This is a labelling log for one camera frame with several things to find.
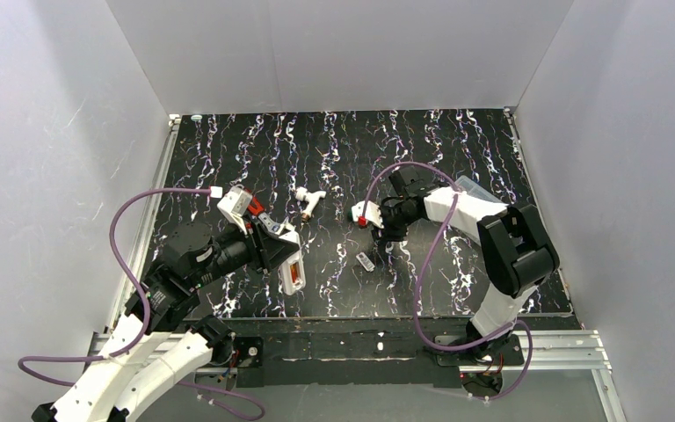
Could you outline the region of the orange battery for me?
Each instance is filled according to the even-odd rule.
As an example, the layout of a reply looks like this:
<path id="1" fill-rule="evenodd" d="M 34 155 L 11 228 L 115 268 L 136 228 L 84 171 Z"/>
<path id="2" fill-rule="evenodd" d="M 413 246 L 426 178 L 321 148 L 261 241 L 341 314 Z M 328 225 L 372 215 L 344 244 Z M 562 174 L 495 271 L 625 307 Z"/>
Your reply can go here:
<path id="1" fill-rule="evenodd" d="M 302 277 L 301 261 L 294 261 L 293 263 L 289 264 L 288 271 L 289 271 L 288 279 L 290 281 L 290 286 L 296 290 L 301 289 L 305 282 L 305 280 Z"/>

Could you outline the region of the white remote control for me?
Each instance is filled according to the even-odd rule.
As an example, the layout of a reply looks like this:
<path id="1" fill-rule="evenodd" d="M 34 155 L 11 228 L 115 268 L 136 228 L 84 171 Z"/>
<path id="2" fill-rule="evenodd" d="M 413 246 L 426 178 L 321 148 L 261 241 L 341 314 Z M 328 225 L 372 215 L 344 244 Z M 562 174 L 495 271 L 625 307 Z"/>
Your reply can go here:
<path id="1" fill-rule="evenodd" d="M 303 256 L 301 253 L 301 238 L 295 231 L 288 231 L 279 237 L 293 246 L 294 251 L 289 252 L 286 259 L 279 266 L 279 279 L 283 292 L 286 295 L 295 295 L 306 286 L 306 275 L 303 265 Z"/>

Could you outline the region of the white battery cover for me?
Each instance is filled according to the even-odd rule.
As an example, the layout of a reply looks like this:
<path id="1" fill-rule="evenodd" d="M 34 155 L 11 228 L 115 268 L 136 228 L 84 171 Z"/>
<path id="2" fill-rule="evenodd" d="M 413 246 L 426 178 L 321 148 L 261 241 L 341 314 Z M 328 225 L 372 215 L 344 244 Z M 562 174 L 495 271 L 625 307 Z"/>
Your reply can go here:
<path id="1" fill-rule="evenodd" d="M 367 272 L 372 273 L 375 270 L 373 261 L 366 255 L 365 252 L 358 253 L 356 255 L 356 259 Z"/>

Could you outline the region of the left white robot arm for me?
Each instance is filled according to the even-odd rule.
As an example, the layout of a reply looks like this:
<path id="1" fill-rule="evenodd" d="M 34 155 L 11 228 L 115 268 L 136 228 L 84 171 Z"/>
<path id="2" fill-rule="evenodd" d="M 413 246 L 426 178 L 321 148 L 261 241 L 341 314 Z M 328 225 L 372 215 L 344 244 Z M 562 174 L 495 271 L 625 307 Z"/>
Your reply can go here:
<path id="1" fill-rule="evenodd" d="M 144 296 L 126 304 L 110 339 L 82 376 L 52 403 L 39 405 L 33 421 L 136 421 L 158 398 L 199 367 L 233 368 L 242 342 L 220 318 L 191 324 L 166 353 L 149 356 L 199 306 L 199 291 L 242 267 L 276 272 L 301 289 L 301 239 L 287 222 L 246 220 L 214 235 L 204 222 L 187 222 L 166 237 L 142 278 Z"/>

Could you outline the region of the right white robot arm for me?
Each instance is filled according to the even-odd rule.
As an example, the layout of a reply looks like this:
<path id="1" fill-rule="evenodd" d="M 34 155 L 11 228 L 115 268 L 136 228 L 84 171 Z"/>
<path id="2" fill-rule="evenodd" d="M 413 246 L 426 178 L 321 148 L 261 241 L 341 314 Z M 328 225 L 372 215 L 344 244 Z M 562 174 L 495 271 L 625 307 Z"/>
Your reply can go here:
<path id="1" fill-rule="evenodd" d="M 371 227 L 377 243 L 402 242 L 418 220 L 439 223 L 440 242 L 447 227 L 475 241 L 483 253 L 490 284 L 468 323 L 468 343 L 443 346 L 427 338 L 419 317 L 414 324 L 420 339 L 442 352 L 461 352 L 486 345 L 509 333 L 533 292 L 560 267 L 560 259 L 541 220 L 529 203 L 505 204 L 467 193 L 444 172 L 424 179 L 418 162 L 391 164 L 374 178 L 365 198 L 351 209 L 352 220 Z"/>

